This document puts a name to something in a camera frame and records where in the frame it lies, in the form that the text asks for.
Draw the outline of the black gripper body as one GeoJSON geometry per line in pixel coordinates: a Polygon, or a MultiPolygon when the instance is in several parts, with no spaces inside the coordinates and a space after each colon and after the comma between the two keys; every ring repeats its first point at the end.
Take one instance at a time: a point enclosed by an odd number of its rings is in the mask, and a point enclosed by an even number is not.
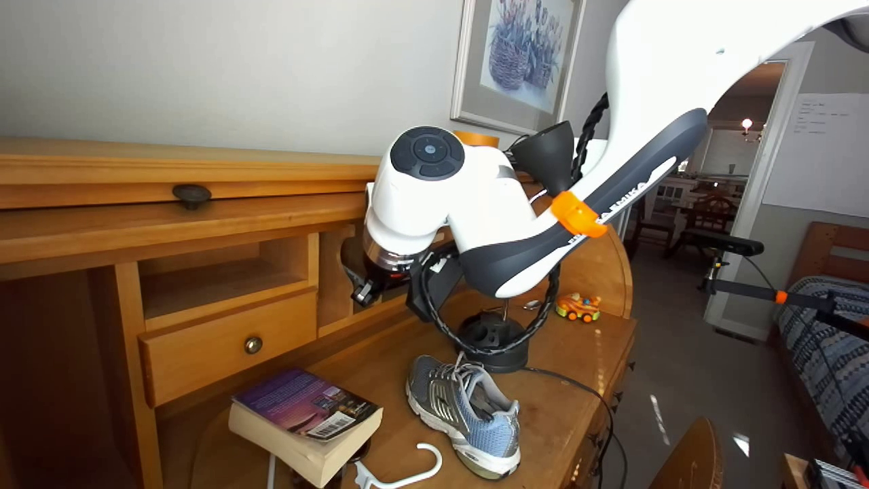
{"type": "Polygon", "coordinates": [[[399,260],[397,266],[380,266],[365,252],[362,237],[348,237],[340,245],[340,263],[350,282],[350,300],[359,308],[373,308],[388,292],[411,282],[412,260],[399,260]]]}

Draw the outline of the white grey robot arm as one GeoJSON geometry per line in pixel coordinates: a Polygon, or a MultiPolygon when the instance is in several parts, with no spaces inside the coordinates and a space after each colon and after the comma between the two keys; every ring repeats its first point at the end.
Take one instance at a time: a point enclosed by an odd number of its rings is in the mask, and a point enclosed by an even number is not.
{"type": "Polygon", "coordinates": [[[741,76],[866,10],[869,0],[631,0],[609,39],[609,137],[591,161],[575,164],[566,126],[509,150],[437,126],[399,133],[367,184],[362,258],[346,266],[352,300],[373,304],[416,277],[441,231],[460,279],[495,300],[530,292],[696,150],[741,76]]]}

